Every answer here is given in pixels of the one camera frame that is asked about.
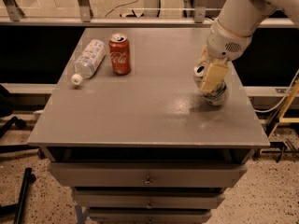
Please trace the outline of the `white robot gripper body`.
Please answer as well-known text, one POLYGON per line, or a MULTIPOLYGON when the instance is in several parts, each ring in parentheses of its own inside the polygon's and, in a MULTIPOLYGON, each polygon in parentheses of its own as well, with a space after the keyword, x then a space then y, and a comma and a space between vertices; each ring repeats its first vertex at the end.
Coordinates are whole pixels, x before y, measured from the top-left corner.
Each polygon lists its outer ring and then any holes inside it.
POLYGON ((207 53, 212 58, 233 61, 242 56, 251 39, 251 35, 236 35, 225 30, 218 20, 214 20, 206 39, 207 53))

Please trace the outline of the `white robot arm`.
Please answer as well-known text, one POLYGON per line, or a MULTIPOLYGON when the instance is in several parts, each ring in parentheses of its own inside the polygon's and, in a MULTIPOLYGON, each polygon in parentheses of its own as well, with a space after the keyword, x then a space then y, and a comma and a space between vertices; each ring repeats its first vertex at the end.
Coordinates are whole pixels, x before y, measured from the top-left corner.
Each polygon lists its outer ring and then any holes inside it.
POLYGON ((299 0, 226 0, 199 59, 204 68, 200 92, 217 88, 228 72, 227 63, 243 54, 261 22, 278 9, 299 25, 299 0))

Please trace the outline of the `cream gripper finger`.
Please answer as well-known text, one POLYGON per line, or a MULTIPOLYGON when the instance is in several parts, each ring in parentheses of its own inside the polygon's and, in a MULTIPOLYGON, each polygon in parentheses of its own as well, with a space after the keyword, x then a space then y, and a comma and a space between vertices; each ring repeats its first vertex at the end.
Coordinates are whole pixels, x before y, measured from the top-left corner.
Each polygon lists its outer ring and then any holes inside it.
POLYGON ((207 49, 206 49, 206 45, 204 45, 204 47, 200 53, 198 63, 202 63, 202 62, 206 61, 206 56, 207 56, 207 49))
POLYGON ((202 93, 211 93, 222 82, 228 72, 227 62, 203 62, 200 64, 201 72, 199 73, 201 83, 199 90, 202 93))

